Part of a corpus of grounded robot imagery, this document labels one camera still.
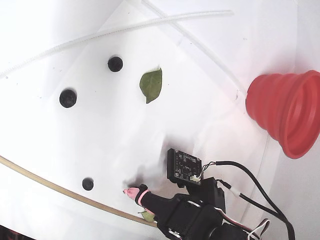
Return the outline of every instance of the green leaf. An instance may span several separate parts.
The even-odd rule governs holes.
[[[155,215],[147,212],[147,211],[144,211],[144,212],[140,212],[142,217],[144,218],[144,220],[146,220],[147,222],[149,223],[152,223],[155,221]]]
[[[140,80],[140,89],[150,103],[159,97],[162,87],[162,69],[143,74]]]

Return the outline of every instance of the white wire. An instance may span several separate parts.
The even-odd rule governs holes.
[[[189,20],[189,19],[197,19],[197,18],[203,18],[203,17],[211,17],[211,16],[229,16],[233,15],[234,13],[231,10],[220,10],[220,11],[205,11],[205,12],[193,12],[193,13],[187,13],[187,14],[180,14],[180,15],[173,15],[173,16],[167,16],[164,18],[156,18],[152,20],[147,20],[143,22],[139,22],[136,24],[131,24],[127,26],[121,26],[117,28],[107,29],[104,31],[99,31],[93,34],[89,34],[83,37],[76,38],[74,40],[67,41],[65,43],[62,43],[60,45],[54,46],[48,50],[45,50],[37,55],[34,55],[21,63],[18,63],[12,67],[9,67],[8,69],[0,72],[0,79],[5,77],[7,74],[20,69],[34,61],[46,58],[48,56],[51,56],[53,54],[59,53],[62,50],[66,50],[68,48],[71,48],[75,45],[83,44],[85,42],[89,42],[101,37],[117,34],[117,33],[124,33],[128,31],[143,29],[151,26],[157,26],[157,25],[163,25],[167,23],[172,23],[176,21],[182,21],[182,20]]]
[[[254,230],[252,230],[252,232],[249,233],[247,240],[250,240],[251,235],[253,233],[255,233],[256,231],[258,231],[259,229],[261,229],[262,227],[264,227],[265,225],[267,225],[267,223],[270,223],[269,219],[267,219],[263,224],[256,227]]]
[[[159,17],[165,18],[167,15],[152,4],[149,0],[142,0],[142,3],[156,13]],[[247,96],[247,90],[243,87],[240,80],[234,75],[230,68],[220,59],[220,57],[196,38],[191,32],[182,27],[179,23],[173,22],[171,25],[178,30],[183,36],[186,36],[200,51],[206,54],[224,73],[231,79],[233,84],[239,89],[240,93]]]
[[[251,228],[243,225],[242,223],[236,221],[236,220],[233,220],[231,217],[229,217],[228,215],[225,214],[225,212],[221,209],[221,208],[218,208],[218,207],[215,207],[214,208],[215,210],[217,210],[222,216],[223,218],[228,221],[229,223],[235,225],[235,226],[238,226],[238,227],[241,227],[243,230],[245,230],[246,232],[250,233],[252,231]]]

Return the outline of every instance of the black round dot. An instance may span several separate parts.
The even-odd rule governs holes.
[[[94,180],[91,177],[86,177],[82,180],[82,187],[87,191],[92,190],[94,188]]]
[[[108,61],[108,67],[111,72],[119,72],[123,66],[124,63],[122,62],[122,59],[118,56],[113,56]]]
[[[76,104],[77,94],[71,89],[65,89],[60,94],[60,104],[65,108],[71,108]]]

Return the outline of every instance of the black cable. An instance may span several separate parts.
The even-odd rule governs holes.
[[[221,179],[217,179],[216,180],[217,182],[220,182],[222,183],[227,189],[231,189],[231,185]],[[288,221],[288,219],[285,217],[285,216],[282,216],[280,215],[279,213],[271,210],[270,208],[268,207],[265,207],[259,203],[257,203],[256,201],[250,199],[249,197],[247,197],[246,195],[240,193],[240,198],[244,199],[245,201],[247,201],[248,203],[256,206],[257,208],[259,209],[262,209],[264,210],[265,212],[275,216],[277,219],[281,220],[282,222],[285,223],[285,226],[286,226],[286,229],[287,229],[287,232],[288,232],[288,237],[289,237],[289,240],[295,240],[296,239],[296,235],[295,235],[295,229],[294,227],[292,226],[292,224]]]
[[[262,193],[262,195],[264,196],[264,198],[266,199],[266,201],[274,208],[274,210],[280,214],[281,216],[283,216],[284,218],[286,218],[286,216],[284,215],[284,213],[274,204],[274,202],[269,198],[269,196],[267,195],[267,193],[265,192],[265,190],[263,189],[263,187],[260,185],[260,183],[258,182],[258,180],[256,179],[256,177],[243,165],[241,165],[238,162],[235,161],[216,161],[215,165],[217,166],[222,166],[222,165],[231,165],[231,166],[235,166],[237,168],[240,168],[241,170],[243,170],[254,182],[254,184],[257,186],[257,188],[260,190],[260,192]]]
[[[214,165],[214,164],[215,164],[215,162],[214,162],[214,161],[211,161],[211,162],[209,162],[208,164],[203,165],[203,167],[202,167],[202,172],[204,172],[205,170],[207,170],[207,168],[208,168],[209,166]]]

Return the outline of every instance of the white tube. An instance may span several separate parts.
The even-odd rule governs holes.
[[[46,51],[43,51],[33,57],[30,57],[26,59],[25,61],[22,61],[21,63],[18,63],[12,67],[9,67],[8,69],[4,70],[3,72],[0,72],[0,79],[5,77],[7,74],[20,69],[34,61],[46,58],[48,56],[51,56],[53,54],[59,53],[63,50],[69,49],[75,45],[80,45],[101,37],[117,34],[117,33],[124,33],[128,31],[133,31],[133,30],[138,30],[138,29],[143,29],[147,27],[152,27],[152,26],[157,26],[157,25],[163,25],[167,23],[172,23],[175,21],[182,21],[182,20],[189,20],[189,19],[198,19],[198,18],[204,18],[204,17],[211,17],[211,16],[228,16],[228,15],[233,15],[234,13],[231,10],[221,10],[221,11],[206,11],[206,12],[193,12],[193,13],[187,13],[187,14],[181,14],[181,15],[173,15],[173,16],[168,16],[164,18],[157,18],[157,19],[152,19],[152,20],[147,20],[143,22],[139,22],[136,24],[131,24],[127,26],[121,26],[121,27],[116,27],[112,29],[107,29],[104,31],[98,31],[93,34],[89,34],[71,41],[67,41],[65,43],[62,43],[60,45],[54,46]]]
[[[167,15],[152,4],[149,0],[142,0],[142,3],[146,5],[150,10],[157,14],[160,18],[165,18]],[[239,89],[239,91],[247,96],[247,90],[243,87],[239,79],[233,74],[228,66],[218,57],[218,55],[197,39],[191,32],[186,30],[177,22],[172,22],[171,25],[177,29],[182,35],[187,37],[198,49],[206,54],[233,82],[233,84]]]

